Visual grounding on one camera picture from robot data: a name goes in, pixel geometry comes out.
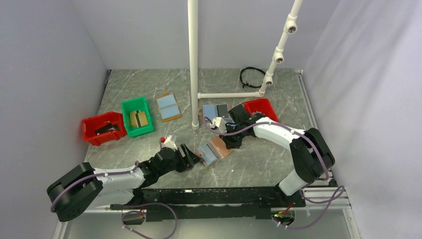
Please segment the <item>brown blue card holder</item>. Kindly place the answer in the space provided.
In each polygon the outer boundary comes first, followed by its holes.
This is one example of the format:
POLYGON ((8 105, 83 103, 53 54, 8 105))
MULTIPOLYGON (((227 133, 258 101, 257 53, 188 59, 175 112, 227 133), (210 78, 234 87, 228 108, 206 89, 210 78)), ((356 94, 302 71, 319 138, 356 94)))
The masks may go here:
POLYGON ((226 144, 219 136, 213 137, 210 141, 195 149, 195 154, 201 158, 203 165, 206 167, 226 158, 232 152, 233 149, 227 149, 226 144))

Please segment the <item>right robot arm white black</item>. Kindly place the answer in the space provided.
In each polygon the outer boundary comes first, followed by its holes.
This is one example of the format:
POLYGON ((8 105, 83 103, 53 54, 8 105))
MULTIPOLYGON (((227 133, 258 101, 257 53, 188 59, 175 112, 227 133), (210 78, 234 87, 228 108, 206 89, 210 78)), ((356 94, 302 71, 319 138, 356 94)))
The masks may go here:
POLYGON ((318 129, 288 127, 261 113, 252 115, 243 105, 235 106, 228 114, 234 123, 227 124, 220 136, 227 149, 240 148, 243 139, 252 136, 273 142, 291 153, 294 169, 275 186, 277 205, 289 205, 297 191, 329 177, 328 170, 335 164, 335 158, 318 129))

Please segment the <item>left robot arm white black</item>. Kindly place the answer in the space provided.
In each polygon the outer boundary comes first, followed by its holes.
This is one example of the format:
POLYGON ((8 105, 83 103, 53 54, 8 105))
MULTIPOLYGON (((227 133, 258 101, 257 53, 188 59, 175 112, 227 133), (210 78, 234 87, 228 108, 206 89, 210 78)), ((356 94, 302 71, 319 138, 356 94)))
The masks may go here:
POLYGON ((176 149, 163 147, 150 159, 128 168, 100 169, 81 163, 47 188, 50 211, 59 221, 67 222, 88 208, 123 205, 137 209, 144 202, 143 188, 169 172, 190 170, 201 160, 181 144, 176 149))

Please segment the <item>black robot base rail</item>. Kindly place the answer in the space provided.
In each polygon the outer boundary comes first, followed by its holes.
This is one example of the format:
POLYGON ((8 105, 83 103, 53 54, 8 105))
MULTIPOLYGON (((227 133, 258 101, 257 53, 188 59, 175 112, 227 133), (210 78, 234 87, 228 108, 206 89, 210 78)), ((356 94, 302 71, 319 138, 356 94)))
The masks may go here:
POLYGON ((255 218, 270 219, 277 210, 303 208, 306 203, 296 192, 284 196, 275 187, 142 189, 127 204, 110 209, 146 210, 147 222, 178 219, 255 218))

